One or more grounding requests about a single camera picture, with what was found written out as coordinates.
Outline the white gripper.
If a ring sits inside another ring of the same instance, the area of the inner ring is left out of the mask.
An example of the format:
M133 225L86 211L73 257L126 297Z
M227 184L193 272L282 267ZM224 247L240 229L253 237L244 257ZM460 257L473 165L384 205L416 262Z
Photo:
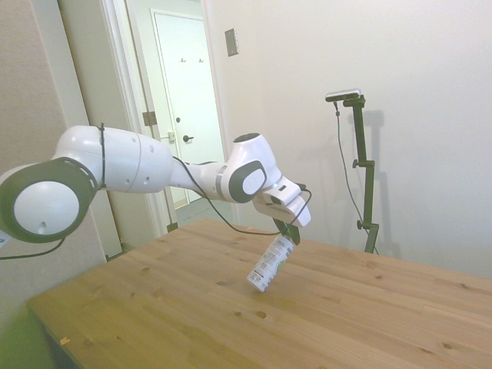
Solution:
M300 244L298 227L305 227L311 221L311 214L299 191L291 194L263 191L253 198L253 205L261 214L273 218L279 234L289 238L295 245Z

